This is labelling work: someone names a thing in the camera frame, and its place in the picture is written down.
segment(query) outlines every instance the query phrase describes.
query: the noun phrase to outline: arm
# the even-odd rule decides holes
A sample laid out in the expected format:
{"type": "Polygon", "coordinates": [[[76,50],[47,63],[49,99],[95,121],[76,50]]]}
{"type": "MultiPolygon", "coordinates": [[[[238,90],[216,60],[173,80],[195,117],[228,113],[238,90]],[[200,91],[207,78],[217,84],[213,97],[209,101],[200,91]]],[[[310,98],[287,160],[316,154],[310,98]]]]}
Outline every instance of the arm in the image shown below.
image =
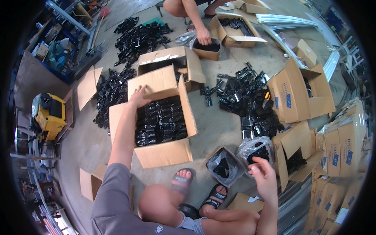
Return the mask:
{"type": "Polygon", "coordinates": [[[196,31],[197,39],[201,45],[211,44],[210,33],[201,20],[199,10],[194,0],[182,0],[185,12],[191,19],[196,31]]]}
{"type": "Polygon", "coordinates": [[[117,126],[114,143],[112,144],[108,165],[118,162],[125,165],[130,171],[133,145],[135,142],[136,111],[137,108],[143,107],[151,102],[151,100],[145,100],[143,98],[145,89],[146,85],[143,87],[139,86],[124,107],[123,114],[117,126]]]}
{"type": "Polygon", "coordinates": [[[253,157],[249,173],[256,180],[257,191],[264,198],[264,207],[258,221],[256,235],[277,234],[278,193],[276,172],[263,158],[253,157]]]}

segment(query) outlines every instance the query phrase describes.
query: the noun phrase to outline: gray shirt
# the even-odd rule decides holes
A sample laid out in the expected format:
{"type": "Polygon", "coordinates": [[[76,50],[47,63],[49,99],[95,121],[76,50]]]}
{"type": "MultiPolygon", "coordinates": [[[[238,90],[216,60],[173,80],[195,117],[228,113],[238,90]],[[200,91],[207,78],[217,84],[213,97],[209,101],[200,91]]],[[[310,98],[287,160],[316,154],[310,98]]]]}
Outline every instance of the gray shirt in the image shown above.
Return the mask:
{"type": "Polygon", "coordinates": [[[90,220],[93,234],[197,235],[183,228],[143,222],[130,210],[129,190],[128,168],[121,163],[108,166],[94,200],[90,220]]]}

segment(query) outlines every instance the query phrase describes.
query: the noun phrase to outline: person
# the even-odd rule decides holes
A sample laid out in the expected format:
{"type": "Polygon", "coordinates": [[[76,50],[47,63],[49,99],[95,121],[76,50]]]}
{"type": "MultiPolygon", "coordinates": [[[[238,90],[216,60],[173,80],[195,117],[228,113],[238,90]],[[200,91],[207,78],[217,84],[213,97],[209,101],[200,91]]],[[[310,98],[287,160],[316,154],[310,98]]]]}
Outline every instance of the person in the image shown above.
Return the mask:
{"type": "MultiPolygon", "coordinates": [[[[205,10],[205,17],[215,16],[215,9],[230,0],[215,0],[205,10]]],[[[201,45],[211,44],[210,33],[205,27],[197,8],[198,5],[208,2],[208,0],[165,0],[163,8],[165,11],[176,17],[189,17],[187,31],[195,29],[197,31],[197,40],[201,45]]]]}
{"type": "Polygon", "coordinates": [[[146,187],[138,202],[138,214],[130,208],[130,167],[133,155],[137,108],[151,102],[143,98],[146,85],[139,86],[121,115],[108,167],[94,200],[91,215],[93,234],[162,235],[271,235],[277,234],[278,197],[275,171],[268,161],[253,157],[249,173],[265,204],[261,215],[251,211],[218,210],[227,197],[227,188],[216,185],[199,210],[199,219],[186,217],[177,208],[184,201],[194,177],[190,169],[178,171],[171,189],[154,184],[146,187]]]}

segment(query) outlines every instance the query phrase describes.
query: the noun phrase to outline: hand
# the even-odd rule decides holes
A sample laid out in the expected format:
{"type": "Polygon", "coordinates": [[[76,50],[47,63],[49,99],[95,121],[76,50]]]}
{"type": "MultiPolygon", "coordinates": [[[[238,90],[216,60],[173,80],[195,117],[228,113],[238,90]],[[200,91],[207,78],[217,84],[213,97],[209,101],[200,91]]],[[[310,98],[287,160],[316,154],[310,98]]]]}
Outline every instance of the hand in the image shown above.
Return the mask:
{"type": "Polygon", "coordinates": [[[197,30],[197,40],[201,45],[211,44],[210,33],[207,28],[196,29],[197,30]]]}
{"type": "Polygon", "coordinates": [[[144,99],[145,89],[146,85],[143,87],[138,86],[133,95],[130,97],[128,104],[134,104],[137,108],[141,108],[150,103],[152,101],[151,99],[144,99]]]}
{"type": "Polygon", "coordinates": [[[265,202],[277,203],[278,206],[276,172],[266,159],[253,157],[252,160],[256,163],[248,166],[248,173],[255,178],[257,191],[265,202]]]}

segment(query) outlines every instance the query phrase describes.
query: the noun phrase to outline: foot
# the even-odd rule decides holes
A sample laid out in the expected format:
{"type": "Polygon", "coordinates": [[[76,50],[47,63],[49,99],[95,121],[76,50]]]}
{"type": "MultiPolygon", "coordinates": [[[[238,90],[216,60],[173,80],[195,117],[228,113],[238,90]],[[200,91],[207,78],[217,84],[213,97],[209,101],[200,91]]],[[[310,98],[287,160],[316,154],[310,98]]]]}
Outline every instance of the foot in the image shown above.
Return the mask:
{"type": "MultiPolygon", "coordinates": [[[[225,187],[223,186],[218,186],[216,189],[215,189],[218,193],[222,194],[222,195],[227,195],[227,190],[225,187]]],[[[223,203],[223,200],[221,199],[218,199],[214,196],[210,196],[209,197],[210,199],[213,199],[213,200],[216,200],[218,201],[219,203],[223,203]]],[[[201,217],[204,217],[204,216],[207,216],[208,213],[210,213],[212,210],[215,210],[215,207],[212,206],[212,205],[208,205],[208,204],[205,204],[201,207],[201,209],[199,210],[199,214],[201,217]]]]}
{"type": "MultiPolygon", "coordinates": [[[[192,177],[192,173],[189,170],[181,170],[176,173],[177,176],[184,178],[184,179],[190,179],[192,177]]],[[[190,184],[188,183],[181,183],[176,180],[172,180],[172,184],[182,187],[182,188],[188,188],[190,184]]],[[[183,194],[181,191],[178,190],[171,190],[172,197],[176,200],[177,204],[181,204],[184,201],[185,194],[183,194]]]]}
{"type": "Polygon", "coordinates": [[[192,28],[192,29],[187,29],[187,31],[188,32],[190,32],[190,31],[194,31],[194,30],[196,30],[195,28],[192,28]]]}
{"type": "Polygon", "coordinates": [[[208,7],[208,8],[206,8],[206,9],[204,10],[204,14],[206,14],[206,15],[215,15],[215,12],[214,12],[214,10],[211,10],[211,9],[209,9],[209,7],[208,7]]]}

